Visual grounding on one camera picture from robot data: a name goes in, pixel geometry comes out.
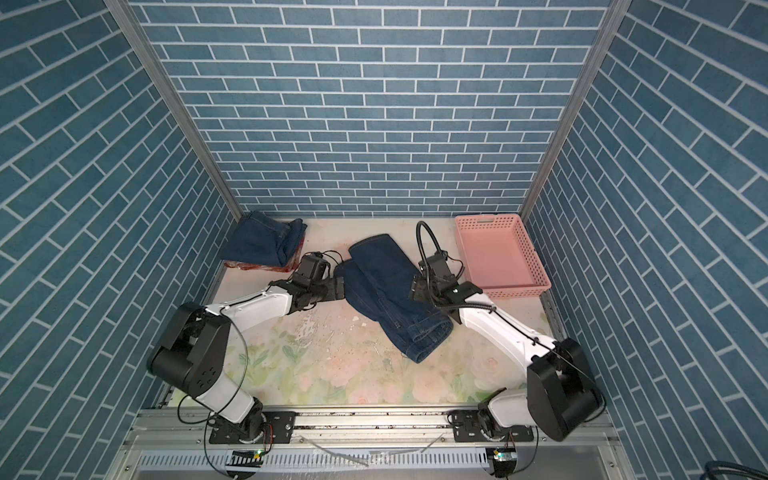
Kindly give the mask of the red plaid skirt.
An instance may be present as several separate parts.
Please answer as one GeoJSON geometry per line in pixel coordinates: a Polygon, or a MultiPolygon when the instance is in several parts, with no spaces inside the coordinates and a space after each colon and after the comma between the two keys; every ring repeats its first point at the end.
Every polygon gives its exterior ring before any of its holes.
{"type": "Polygon", "coordinates": [[[281,263],[276,255],[248,254],[237,259],[225,259],[224,265],[243,271],[264,270],[271,272],[292,272],[301,259],[301,253],[295,252],[284,263],[281,263]]]}

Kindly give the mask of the dark navy denim skirt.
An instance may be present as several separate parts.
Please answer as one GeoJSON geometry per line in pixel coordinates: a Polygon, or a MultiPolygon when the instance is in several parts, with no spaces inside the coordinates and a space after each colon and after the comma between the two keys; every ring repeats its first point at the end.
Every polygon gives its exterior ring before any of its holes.
{"type": "Polygon", "coordinates": [[[412,298],[417,267],[388,234],[354,243],[349,255],[334,271],[343,279],[346,301],[377,322],[407,358],[424,361],[450,336],[453,322],[434,305],[412,298]]]}

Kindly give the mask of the blue denim skirt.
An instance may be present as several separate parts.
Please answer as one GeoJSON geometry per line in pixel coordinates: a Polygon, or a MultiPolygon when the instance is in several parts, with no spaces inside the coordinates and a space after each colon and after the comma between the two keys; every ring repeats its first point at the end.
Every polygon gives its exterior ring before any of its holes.
{"type": "Polygon", "coordinates": [[[277,221],[262,212],[245,214],[220,251],[220,259],[248,254],[276,255],[284,263],[298,251],[307,225],[301,219],[277,221]]]}

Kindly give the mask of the pink plastic basket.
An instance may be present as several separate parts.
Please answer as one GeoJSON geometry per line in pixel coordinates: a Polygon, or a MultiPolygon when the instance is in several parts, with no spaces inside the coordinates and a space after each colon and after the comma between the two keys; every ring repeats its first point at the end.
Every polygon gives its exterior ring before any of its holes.
{"type": "Polygon", "coordinates": [[[517,214],[455,218],[466,279],[491,298],[538,297],[551,281],[517,214]]]}

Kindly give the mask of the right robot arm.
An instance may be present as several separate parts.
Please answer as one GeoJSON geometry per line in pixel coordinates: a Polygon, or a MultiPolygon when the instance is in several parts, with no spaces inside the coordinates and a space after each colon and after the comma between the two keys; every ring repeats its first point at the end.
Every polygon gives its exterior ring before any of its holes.
{"type": "Polygon", "coordinates": [[[562,441],[601,408],[602,394],[577,341],[558,341],[527,327],[470,282],[453,281],[439,288],[418,275],[411,297],[479,333],[525,370],[522,391],[500,389],[478,405],[489,437],[526,425],[562,441]]]}

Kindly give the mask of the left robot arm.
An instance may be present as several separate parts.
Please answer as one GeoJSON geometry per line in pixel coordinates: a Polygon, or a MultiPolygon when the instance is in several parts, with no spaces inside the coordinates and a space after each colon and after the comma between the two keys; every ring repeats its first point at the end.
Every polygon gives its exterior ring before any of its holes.
{"type": "Polygon", "coordinates": [[[224,371],[230,332],[242,337],[267,320],[344,298],[342,278],[291,278],[232,302],[186,303],[165,327],[147,369],[234,427],[243,442],[254,441],[262,432],[263,406],[224,371]]]}

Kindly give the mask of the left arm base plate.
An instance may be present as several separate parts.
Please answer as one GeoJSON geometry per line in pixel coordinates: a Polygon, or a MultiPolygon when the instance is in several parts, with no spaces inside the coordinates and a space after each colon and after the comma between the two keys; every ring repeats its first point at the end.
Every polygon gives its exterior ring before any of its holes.
{"type": "Polygon", "coordinates": [[[218,445],[289,444],[297,413],[294,411],[257,411],[240,423],[216,418],[208,441],[218,445]]]}

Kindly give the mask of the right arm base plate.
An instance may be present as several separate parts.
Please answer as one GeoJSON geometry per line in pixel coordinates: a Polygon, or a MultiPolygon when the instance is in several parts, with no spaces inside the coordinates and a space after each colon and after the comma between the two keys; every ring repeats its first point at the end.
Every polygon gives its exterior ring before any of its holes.
{"type": "Polygon", "coordinates": [[[530,426],[499,426],[491,415],[478,409],[458,409],[448,412],[447,423],[457,443],[515,443],[531,442],[534,432],[530,426]]]}

